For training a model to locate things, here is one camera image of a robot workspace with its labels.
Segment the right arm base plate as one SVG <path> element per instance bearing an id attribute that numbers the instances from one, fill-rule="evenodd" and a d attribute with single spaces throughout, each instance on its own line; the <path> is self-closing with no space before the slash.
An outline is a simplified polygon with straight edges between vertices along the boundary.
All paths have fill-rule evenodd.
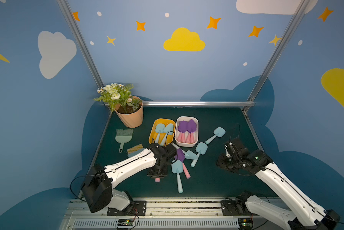
<path id="1" fill-rule="evenodd" d="M 248 210 L 246 205 L 235 200 L 221 200 L 221 210 L 224 216 L 251 216 L 252 213 Z"/>

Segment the white plastic storage box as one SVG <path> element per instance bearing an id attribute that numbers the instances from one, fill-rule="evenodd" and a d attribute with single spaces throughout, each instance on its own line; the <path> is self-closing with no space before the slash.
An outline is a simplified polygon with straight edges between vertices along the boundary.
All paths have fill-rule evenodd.
<path id="1" fill-rule="evenodd" d="M 197 130 L 194 133 L 195 143 L 181 143 L 181 142 L 178 142 L 177 138 L 178 138 L 178 136 L 180 134 L 179 131 L 178 131 L 179 122 L 180 121 L 188 121 L 189 122 L 191 119 L 193 119 L 195 121 L 195 123 L 197 124 Z M 189 134 L 189 132 L 186 131 L 185 132 L 186 138 L 187 138 L 188 134 Z M 188 148 L 194 147 L 198 143 L 198 140 L 199 140 L 199 122 L 198 122 L 198 120 L 196 118 L 194 118 L 194 117 L 186 117 L 186 116 L 181 116 L 181 117 L 177 118 L 174 139 L 175 139 L 177 145 L 179 145 L 181 147 L 188 147 Z"/>

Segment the blue pointed shovel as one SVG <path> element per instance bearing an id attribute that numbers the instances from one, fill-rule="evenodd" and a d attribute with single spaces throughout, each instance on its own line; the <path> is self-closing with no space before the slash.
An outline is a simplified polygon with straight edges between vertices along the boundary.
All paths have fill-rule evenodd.
<path id="1" fill-rule="evenodd" d="M 163 132 L 165 133 L 165 136 L 160 143 L 161 146 L 165 146 L 168 136 L 170 134 L 173 135 L 173 131 L 174 131 L 174 125 L 173 123 L 169 123 L 163 130 Z"/>

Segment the yellow plastic storage box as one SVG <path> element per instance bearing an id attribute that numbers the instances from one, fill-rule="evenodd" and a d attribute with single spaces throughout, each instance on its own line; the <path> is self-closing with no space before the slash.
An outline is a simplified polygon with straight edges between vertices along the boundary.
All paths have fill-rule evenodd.
<path id="1" fill-rule="evenodd" d="M 175 128 L 176 128 L 176 123 L 173 121 L 173 120 L 170 120 L 170 119 L 165 119 L 165 118 L 158 118 L 154 121 L 154 124 L 153 124 L 153 127 L 152 127 L 152 130 L 150 132 L 150 136 L 149 136 L 149 144 L 152 144 L 152 143 L 155 143 L 155 138 L 157 136 L 157 133 L 155 132 L 155 129 L 156 129 L 156 125 L 157 124 L 160 124 L 160 123 L 163 123 L 165 125 L 165 127 L 169 124 L 169 123 L 173 123 L 174 125 L 174 131 L 175 131 Z M 175 132 L 173 131 L 173 135 L 170 134 L 167 138 L 167 141 L 166 141 L 166 144 L 165 146 L 173 143 L 173 140 L 174 140 L 174 136 L 175 136 Z M 161 133 L 160 134 L 160 137 L 159 137 L 159 145 L 162 141 L 162 139 L 164 138 L 165 136 L 165 133 Z"/>

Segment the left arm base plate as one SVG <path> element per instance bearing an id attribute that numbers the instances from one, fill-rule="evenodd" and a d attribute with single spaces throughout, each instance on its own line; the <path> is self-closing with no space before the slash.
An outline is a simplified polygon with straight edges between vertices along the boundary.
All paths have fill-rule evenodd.
<path id="1" fill-rule="evenodd" d="M 147 202 L 144 200 L 131 201 L 123 210 L 108 208 L 107 216 L 145 216 Z"/>

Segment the purple pointed shovel pink handle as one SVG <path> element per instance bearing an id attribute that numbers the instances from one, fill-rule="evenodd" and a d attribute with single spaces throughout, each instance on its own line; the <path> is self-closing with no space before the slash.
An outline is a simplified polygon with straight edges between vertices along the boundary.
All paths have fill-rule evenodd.
<path id="1" fill-rule="evenodd" d="M 179 134 L 179 136 L 177 138 L 177 141 L 181 142 L 181 143 L 184 143 L 184 139 L 185 139 L 184 132 L 180 132 L 180 134 Z"/>

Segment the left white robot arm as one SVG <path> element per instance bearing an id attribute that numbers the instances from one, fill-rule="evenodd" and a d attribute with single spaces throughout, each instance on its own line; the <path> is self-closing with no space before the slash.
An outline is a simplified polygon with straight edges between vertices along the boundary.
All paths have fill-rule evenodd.
<path id="1" fill-rule="evenodd" d="M 98 212 L 105 207 L 130 213 L 134 200 L 127 192 L 115 188 L 145 169 L 151 170 L 152 178 L 163 178 L 167 175 L 164 168 L 171 164 L 177 155 L 177 145 L 170 143 L 163 147 L 158 143 L 151 144 L 148 148 L 124 161 L 100 166 L 94 165 L 85 176 L 81 191 L 91 213 Z"/>

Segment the blue round shovel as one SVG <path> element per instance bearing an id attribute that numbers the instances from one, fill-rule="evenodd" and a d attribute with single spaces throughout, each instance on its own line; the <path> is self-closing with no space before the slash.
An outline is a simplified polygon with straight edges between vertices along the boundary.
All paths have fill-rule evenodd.
<path id="1" fill-rule="evenodd" d="M 183 169 L 182 169 L 182 162 L 180 160 L 175 160 L 175 162 L 172 164 L 172 172 L 176 174 L 177 176 L 178 192 L 181 194 L 183 193 L 183 186 L 181 182 L 180 173 L 183 172 Z"/>

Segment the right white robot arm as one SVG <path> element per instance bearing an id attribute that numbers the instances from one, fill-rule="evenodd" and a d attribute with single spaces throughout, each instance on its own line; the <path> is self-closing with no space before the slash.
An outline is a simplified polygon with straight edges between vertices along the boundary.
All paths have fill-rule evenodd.
<path id="1" fill-rule="evenodd" d="M 302 192 L 277 164 L 262 150 L 250 152 L 239 138 L 224 144 L 225 153 L 219 156 L 216 165 L 232 173 L 246 171 L 262 180 L 287 205 L 288 210 L 260 199 L 245 191 L 233 201 L 241 215 L 259 215 L 285 230 L 333 230 L 340 216 L 332 209 L 324 209 Z"/>

